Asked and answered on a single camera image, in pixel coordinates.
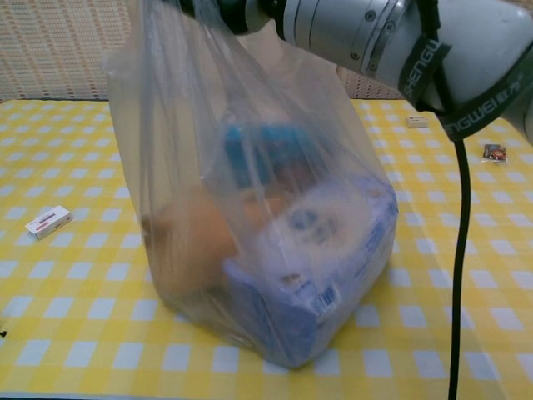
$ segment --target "eraser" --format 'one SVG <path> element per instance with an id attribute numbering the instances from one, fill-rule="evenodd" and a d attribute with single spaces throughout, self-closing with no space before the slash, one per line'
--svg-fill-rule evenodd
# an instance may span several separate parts
<path id="1" fill-rule="evenodd" d="M 407 117 L 406 124 L 408 128 L 428 127 L 427 118 L 421 117 L 419 115 L 410 115 L 409 117 Z"/>
<path id="2" fill-rule="evenodd" d="M 70 221 L 72 213 L 64 207 L 57 206 L 28 223 L 26 229 L 37 239 L 42 239 Z"/>

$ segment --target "barcode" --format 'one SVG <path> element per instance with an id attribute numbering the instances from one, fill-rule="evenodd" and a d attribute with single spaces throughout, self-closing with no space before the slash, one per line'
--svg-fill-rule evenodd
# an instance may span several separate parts
<path id="1" fill-rule="evenodd" d="M 324 293 L 313 299 L 312 306 L 320 315 L 328 313 L 336 304 L 336 290 L 333 286 L 328 286 Z"/>

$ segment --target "metal bolt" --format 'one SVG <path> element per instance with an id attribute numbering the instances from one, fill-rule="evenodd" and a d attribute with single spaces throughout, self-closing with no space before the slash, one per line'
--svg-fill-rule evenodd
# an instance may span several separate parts
<path id="1" fill-rule="evenodd" d="M 371 23 L 376 19 L 376 12 L 374 10 L 367 11 L 365 14 L 365 21 Z"/>
<path id="2" fill-rule="evenodd" d="M 389 21 L 385 24 L 385 30 L 388 32 L 393 31 L 395 27 L 396 24 L 393 21 Z"/>

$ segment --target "table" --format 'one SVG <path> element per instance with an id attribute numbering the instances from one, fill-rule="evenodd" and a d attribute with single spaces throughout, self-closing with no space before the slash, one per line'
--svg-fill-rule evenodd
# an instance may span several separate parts
<path id="1" fill-rule="evenodd" d="M 387 270 L 301 371 L 263 362 L 154 292 L 105 102 L 0 105 L 0 397 L 445 398 L 460 206 L 452 145 L 402 101 L 355 101 L 401 215 Z M 481 162 L 502 143 L 509 162 Z M 460 398 L 533 393 L 533 147 L 506 122 L 467 139 L 473 209 Z M 24 224 L 74 220 L 35 242 Z"/>

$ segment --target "plastic bag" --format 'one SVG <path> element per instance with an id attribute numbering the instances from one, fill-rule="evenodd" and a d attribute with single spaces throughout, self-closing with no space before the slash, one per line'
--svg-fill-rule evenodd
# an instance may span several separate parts
<path id="1" fill-rule="evenodd" d="M 127 185 L 162 300 L 227 341 L 297 368 L 322 351 L 391 254 L 397 207 L 331 64 L 272 25 L 234 37 L 130 8 L 106 62 Z"/>

